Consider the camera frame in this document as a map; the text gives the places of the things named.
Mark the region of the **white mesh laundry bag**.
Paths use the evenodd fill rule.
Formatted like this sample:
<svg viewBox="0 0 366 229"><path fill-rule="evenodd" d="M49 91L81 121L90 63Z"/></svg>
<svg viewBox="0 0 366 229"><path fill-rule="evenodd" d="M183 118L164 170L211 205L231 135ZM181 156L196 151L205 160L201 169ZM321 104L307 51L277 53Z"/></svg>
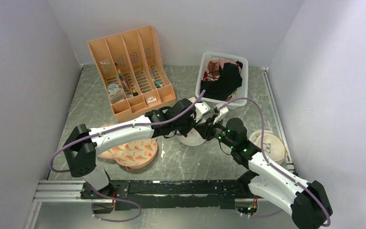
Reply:
<svg viewBox="0 0 366 229"><path fill-rule="evenodd" d="M205 139L201 137L199 132L193 127L187 136L184 136L181 132L176 133L177 139L187 146L200 146L205 142Z"/></svg>

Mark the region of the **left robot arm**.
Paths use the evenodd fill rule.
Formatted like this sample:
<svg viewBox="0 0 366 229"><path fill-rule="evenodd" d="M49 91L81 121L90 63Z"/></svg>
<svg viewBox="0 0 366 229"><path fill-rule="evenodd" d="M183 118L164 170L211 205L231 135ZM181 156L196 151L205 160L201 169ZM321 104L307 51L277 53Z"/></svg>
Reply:
<svg viewBox="0 0 366 229"><path fill-rule="evenodd" d="M151 110L124 123L91 129L78 125L64 145L69 172L72 177L82 177L100 198L107 198L113 185L104 169L96 164L97 155L136 140L174 133L186 137L208 111L203 103L182 99L172 107Z"/></svg>

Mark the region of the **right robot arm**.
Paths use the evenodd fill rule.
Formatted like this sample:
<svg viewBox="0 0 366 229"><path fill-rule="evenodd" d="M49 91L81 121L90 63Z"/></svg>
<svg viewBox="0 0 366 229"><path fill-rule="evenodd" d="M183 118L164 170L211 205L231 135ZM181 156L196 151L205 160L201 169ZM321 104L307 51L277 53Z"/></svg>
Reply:
<svg viewBox="0 0 366 229"><path fill-rule="evenodd" d="M214 123L208 120L195 130L209 141L216 139L231 149L234 161L248 171L241 176L238 192L242 197L262 197L285 211L299 229L318 229L330 225L333 214L324 186L317 180L308 182L281 168L262 153L247 137L239 118Z"/></svg>

